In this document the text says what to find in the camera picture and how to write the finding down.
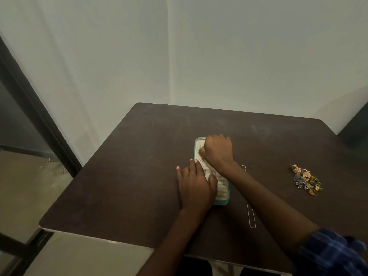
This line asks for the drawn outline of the person's left hand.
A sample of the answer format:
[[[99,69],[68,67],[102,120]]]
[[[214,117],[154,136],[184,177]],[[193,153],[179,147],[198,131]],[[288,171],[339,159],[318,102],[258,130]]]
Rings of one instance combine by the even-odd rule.
[[[214,204],[216,196],[212,196],[209,180],[196,180],[195,160],[190,159],[189,164],[184,169],[185,187],[178,187],[181,208],[188,213],[198,216],[205,216]]]

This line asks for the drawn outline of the person's right hand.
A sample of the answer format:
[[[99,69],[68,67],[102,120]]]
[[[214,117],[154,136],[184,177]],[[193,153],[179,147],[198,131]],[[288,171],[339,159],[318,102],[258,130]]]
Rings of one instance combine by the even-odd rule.
[[[223,134],[208,135],[199,155],[221,175],[225,175],[235,165],[232,141]]]

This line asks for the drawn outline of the teal jewelry organizer box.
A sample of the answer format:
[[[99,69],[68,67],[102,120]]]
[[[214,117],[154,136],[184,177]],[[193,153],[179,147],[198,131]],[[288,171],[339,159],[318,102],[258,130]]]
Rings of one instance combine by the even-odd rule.
[[[214,201],[214,205],[224,206],[230,199],[230,186],[229,181],[221,176],[208,162],[200,155],[200,149],[205,144],[205,137],[196,138],[194,143],[194,160],[200,162],[205,177],[209,180],[211,174],[215,175],[217,179],[217,196]]]

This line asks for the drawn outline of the person's right forearm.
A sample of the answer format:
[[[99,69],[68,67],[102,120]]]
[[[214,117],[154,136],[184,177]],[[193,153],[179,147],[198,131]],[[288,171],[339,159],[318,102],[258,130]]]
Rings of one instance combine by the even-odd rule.
[[[280,249],[294,260],[309,236],[320,229],[252,177],[238,163],[225,175],[251,205]]]

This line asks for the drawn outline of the person's left forearm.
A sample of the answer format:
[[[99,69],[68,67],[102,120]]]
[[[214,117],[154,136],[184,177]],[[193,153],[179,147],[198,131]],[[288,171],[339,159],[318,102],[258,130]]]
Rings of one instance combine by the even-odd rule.
[[[204,216],[205,213],[194,209],[182,209],[166,237],[136,276],[213,276],[208,261],[184,256]]]

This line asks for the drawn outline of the pile of assorted earrings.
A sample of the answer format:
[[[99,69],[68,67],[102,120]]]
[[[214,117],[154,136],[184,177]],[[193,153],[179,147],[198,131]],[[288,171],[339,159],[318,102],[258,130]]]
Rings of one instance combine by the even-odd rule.
[[[323,190],[320,180],[307,169],[300,168],[296,164],[290,166],[294,173],[294,182],[297,188],[308,191],[312,196],[318,196],[318,193]]]

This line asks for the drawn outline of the blue plaid shirt sleeve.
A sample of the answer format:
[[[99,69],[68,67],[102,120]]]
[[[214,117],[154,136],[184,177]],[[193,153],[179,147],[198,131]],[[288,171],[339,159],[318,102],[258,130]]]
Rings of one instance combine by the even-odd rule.
[[[366,245],[352,236],[320,229],[301,246],[292,276],[368,276],[360,256],[365,250]]]

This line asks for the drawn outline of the black door frame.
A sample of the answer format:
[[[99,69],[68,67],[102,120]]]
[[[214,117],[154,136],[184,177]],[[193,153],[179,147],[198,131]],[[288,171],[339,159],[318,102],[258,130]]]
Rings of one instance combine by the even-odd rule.
[[[0,81],[74,178],[82,165],[0,36]]]

